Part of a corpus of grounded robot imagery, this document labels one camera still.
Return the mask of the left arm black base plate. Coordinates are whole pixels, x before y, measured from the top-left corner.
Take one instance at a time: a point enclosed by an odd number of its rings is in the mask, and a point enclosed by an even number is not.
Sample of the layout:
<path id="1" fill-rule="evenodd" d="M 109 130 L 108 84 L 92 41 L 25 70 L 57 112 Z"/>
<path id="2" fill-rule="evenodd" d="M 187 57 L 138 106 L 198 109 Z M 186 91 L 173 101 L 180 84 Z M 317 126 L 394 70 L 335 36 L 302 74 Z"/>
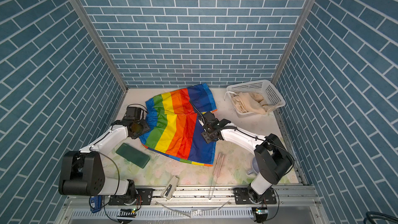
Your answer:
<path id="1" fill-rule="evenodd" d="M 138 188 L 132 195 L 111 196 L 108 205 L 137 207 L 142 205 L 150 205 L 153 191 L 153 188 Z"/>

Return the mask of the beige shorts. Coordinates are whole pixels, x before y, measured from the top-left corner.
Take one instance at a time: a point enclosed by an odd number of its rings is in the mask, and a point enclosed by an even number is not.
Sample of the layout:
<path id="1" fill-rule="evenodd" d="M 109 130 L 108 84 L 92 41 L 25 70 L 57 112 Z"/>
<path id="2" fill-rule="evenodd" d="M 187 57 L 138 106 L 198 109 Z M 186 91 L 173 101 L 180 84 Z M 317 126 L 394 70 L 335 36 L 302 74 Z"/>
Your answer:
<path id="1" fill-rule="evenodd" d="M 266 102 L 264 96 L 256 92 L 239 92 L 231 95 L 235 109 L 240 113 L 267 114 L 273 105 Z"/>

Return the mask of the blue handheld tool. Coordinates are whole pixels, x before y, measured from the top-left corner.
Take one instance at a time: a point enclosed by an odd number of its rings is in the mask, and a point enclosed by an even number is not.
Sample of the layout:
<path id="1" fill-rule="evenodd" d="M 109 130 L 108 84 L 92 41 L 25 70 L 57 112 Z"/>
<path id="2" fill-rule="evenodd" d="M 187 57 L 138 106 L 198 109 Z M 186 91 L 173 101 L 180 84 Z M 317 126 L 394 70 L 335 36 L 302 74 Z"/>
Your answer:
<path id="1" fill-rule="evenodd" d="M 91 213 L 97 213 L 101 211 L 103 206 L 103 196 L 92 196 L 89 198 L 89 205 Z"/>

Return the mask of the white plastic laundry basket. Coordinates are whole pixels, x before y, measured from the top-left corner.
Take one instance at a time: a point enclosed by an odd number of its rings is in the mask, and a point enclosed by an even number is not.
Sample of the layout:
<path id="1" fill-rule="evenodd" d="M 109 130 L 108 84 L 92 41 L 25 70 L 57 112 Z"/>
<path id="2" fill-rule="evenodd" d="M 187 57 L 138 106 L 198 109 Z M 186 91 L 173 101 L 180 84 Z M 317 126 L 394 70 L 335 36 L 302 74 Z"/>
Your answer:
<path id="1" fill-rule="evenodd" d="M 238 117 L 267 115 L 286 105 L 282 95 L 268 80 L 228 86 L 224 98 L 229 98 Z"/>

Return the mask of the dark green rectangular block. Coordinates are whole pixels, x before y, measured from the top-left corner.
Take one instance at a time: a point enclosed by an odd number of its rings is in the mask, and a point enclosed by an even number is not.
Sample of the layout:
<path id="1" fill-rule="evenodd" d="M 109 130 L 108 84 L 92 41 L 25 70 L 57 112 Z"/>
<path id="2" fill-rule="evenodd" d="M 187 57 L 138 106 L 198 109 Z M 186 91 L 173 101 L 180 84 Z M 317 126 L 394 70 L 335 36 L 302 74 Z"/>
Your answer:
<path id="1" fill-rule="evenodd" d="M 127 143 L 123 143 L 117 150 L 116 154 L 123 157 L 130 163 L 143 169 L 150 161 L 150 156 L 141 152 L 140 150 L 130 146 Z"/>

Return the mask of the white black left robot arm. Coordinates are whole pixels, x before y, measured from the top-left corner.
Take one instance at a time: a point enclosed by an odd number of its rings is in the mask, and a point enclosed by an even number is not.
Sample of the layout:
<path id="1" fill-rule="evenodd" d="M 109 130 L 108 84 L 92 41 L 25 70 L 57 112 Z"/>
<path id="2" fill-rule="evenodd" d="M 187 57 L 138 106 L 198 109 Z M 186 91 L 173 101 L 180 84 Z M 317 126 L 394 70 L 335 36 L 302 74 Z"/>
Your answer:
<path id="1" fill-rule="evenodd" d="M 129 203 L 137 197 L 133 180 L 105 175 L 102 161 L 126 138 L 136 139 L 150 128 L 145 120 L 146 107 L 131 104 L 121 120 L 114 121 L 104 134 L 78 151 L 69 151 L 61 163 L 59 193 L 66 196 L 119 196 Z"/>

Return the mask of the aluminium front rail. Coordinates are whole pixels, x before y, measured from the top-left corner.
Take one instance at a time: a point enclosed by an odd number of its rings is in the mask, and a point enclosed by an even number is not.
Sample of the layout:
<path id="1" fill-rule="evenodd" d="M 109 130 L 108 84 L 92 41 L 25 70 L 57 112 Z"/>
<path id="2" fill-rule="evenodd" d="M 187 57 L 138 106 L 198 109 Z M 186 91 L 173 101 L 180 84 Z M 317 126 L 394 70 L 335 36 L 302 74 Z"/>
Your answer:
<path id="1" fill-rule="evenodd" d="M 223 206 L 320 206 L 320 199 L 313 186 L 301 184 L 274 185 L 268 189 L 259 200 L 249 197 L 246 186 L 218 185 L 214 188 L 209 186 L 177 186 L 170 191 L 170 199 L 163 195 L 164 186 L 137 186 L 136 191 L 141 197 L 142 206 L 192 207 L 211 208 Z"/>

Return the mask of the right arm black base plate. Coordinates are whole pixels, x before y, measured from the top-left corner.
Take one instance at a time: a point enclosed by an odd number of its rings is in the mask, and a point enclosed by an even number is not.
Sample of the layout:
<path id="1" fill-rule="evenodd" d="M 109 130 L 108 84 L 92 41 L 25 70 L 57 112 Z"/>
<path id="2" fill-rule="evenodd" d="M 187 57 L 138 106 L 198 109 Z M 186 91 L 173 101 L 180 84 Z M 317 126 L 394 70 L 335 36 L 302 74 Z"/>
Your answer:
<path id="1" fill-rule="evenodd" d="M 276 204 L 276 195 L 273 190 L 269 188 L 262 195 L 258 195 L 252 188 L 236 187 L 233 188 L 235 204 L 248 205 L 248 204 Z"/>

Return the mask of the rainbow striped shorts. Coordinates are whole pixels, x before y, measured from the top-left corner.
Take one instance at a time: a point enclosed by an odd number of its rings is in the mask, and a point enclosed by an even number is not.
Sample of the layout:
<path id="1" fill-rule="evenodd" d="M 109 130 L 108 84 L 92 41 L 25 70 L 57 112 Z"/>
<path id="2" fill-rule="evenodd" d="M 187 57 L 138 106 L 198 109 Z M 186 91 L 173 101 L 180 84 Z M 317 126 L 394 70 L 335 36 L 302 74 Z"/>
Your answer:
<path id="1" fill-rule="evenodd" d="M 215 143 L 206 143 L 198 115 L 217 110 L 207 84 L 156 95 L 146 101 L 149 131 L 139 137 L 143 146 L 180 162 L 211 167 Z"/>

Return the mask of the lavender bowl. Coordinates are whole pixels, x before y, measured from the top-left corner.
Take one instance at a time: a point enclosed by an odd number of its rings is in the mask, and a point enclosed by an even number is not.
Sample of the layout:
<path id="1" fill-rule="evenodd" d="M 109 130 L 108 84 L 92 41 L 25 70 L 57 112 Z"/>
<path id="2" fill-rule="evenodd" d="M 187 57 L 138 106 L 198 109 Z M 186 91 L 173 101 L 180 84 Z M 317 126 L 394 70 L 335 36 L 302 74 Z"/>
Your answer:
<path id="1" fill-rule="evenodd" d="M 256 158 L 252 159 L 251 168 L 246 172 L 248 176 L 256 176 L 259 173 L 259 167 Z"/>

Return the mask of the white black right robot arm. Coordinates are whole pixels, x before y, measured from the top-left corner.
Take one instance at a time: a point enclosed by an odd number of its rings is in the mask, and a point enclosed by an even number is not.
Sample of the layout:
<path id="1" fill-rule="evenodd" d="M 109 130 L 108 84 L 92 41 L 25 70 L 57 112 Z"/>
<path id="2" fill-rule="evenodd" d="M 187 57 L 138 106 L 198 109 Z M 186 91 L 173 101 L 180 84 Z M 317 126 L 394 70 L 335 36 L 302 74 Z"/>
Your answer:
<path id="1" fill-rule="evenodd" d="M 267 190 L 276 185 L 294 168 L 295 159 L 288 152 L 278 136 L 257 135 L 234 125 L 230 120 L 218 120 L 211 112 L 202 113 L 192 101 L 194 112 L 203 127 L 201 133 L 206 143 L 224 140 L 251 152 L 258 165 L 259 173 L 247 187 L 248 196 L 255 203 L 260 202 Z"/>

